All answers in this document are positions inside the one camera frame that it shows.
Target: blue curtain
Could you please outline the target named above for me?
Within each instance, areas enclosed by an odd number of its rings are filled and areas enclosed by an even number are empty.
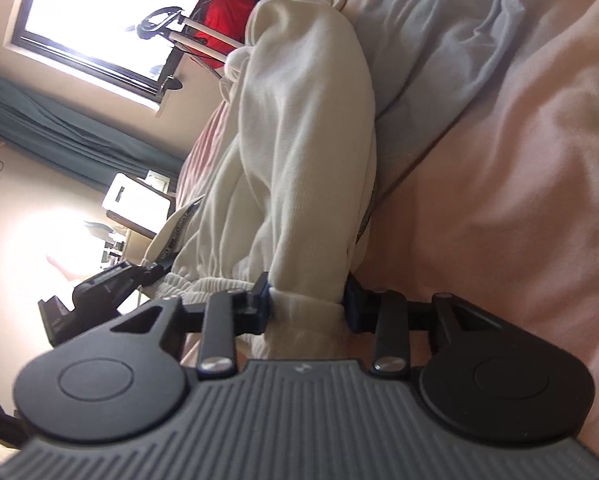
[[[117,173],[148,170],[176,185],[183,162],[0,77],[0,139],[26,155],[105,192]]]

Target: window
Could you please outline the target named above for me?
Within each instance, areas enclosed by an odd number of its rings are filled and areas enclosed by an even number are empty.
[[[162,7],[190,15],[199,1],[23,0],[12,42],[160,102],[182,53],[160,36],[141,40],[135,25]]]

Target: red fabric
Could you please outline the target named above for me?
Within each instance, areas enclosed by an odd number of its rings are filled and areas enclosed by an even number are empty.
[[[213,30],[217,30],[217,32],[221,32],[229,38],[244,43],[246,22],[256,3],[255,0],[211,0],[207,4],[208,8],[203,24]],[[193,38],[206,40],[207,47],[217,50],[222,54],[229,54],[234,50],[234,46],[212,38],[203,32],[196,32]],[[224,66],[221,61],[210,56],[200,53],[200,57],[211,68],[221,68]]]

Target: white pole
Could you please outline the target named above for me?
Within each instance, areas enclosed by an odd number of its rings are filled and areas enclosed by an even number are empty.
[[[185,23],[185,25],[188,25],[189,27],[192,27],[192,28],[196,28],[197,30],[204,32],[205,34],[212,36],[213,38],[217,38],[218,40],[221,40],[224,43],[228,43],[229,45],[232,45],[235,48],[244,46],[241,43],[239,43],[239,41],[235,41],[233,38],[228,38],[228,36],[225,36],[221,32],[218,32],[217,30],[213,30],[212,28],[207,27],[206,25],[202,25],[201,23],[193,22],[193,20],[191,20],[189,18],[184,18],[183,22]]]
[[[215,59],[221,61],[222,63],[226,62],[226,56],[224,54],[218,52],[217,50],[213,50],[212,48],[209,48],[206,45],[202,45],[201,43],[198,43],[197,41],[193,41],[188,36],[184,36],[183,34],[180,34],[179,32],[171,32],[169,34],[169,37],[171,40],[179,41],[179,43],[183,43],[186,46],[189,46],[190,48],[199,50],[202,54],[206,54],[207,56],[214,57]]]

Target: window sill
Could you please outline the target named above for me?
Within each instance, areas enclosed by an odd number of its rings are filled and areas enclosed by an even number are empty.
[[[90,74],[87,74],[85,72],[81,72],[81,70],[77,70],[75,68],[72,68],[70,66],[64,65],[63,63],[60,63],[58,61],[55,61],[53,59],[49,59],[45,56],[41,56],[40,54],[36,54],[35,52],[31,52],[29,50],[26,50],[25,48],[22,48],[20,46],[17,46],[15,44],[12,43],[8,43],[5,45],[7,50],[10,50],[16,54],[19,54],[20,56],[25,56],[29,59],[32,59],[34,61],[40,62],[46,66],[49,66],[51,68],[54,68],[56,70],[59,70],[60,72],[63,72],[67,75],[71,75],[74,76],[76,78],[81,79],[82,81],[86,81],[87,83],[93,84],[95,86],[98,86],[99,88],[102,88],[104,90],[107,90],[109,92],[112,92],[114,94],[117,94],[120,97],[123,97],[124,99],[128,99],[132,102],[135,102],[139,105],[145,106],[147,108],[150,108],[151,110],[155,111],[155,112],[159,112],[160,108],[164,106],[164,102],[166,101],[164,99],[164,101],[162,101],[162,105],[160,106],[159,103],[156,103],[154,101],[151,101],[150,99],[146,99],[145,97],[141,97],[137,94],[134,94],[133,92],[130,92],[126,89],[120,88],[118,86],[113,85],[112,83],[109,83],[107,81],[104,81],[102,79],[99,79],[95,76],[92,76]]]

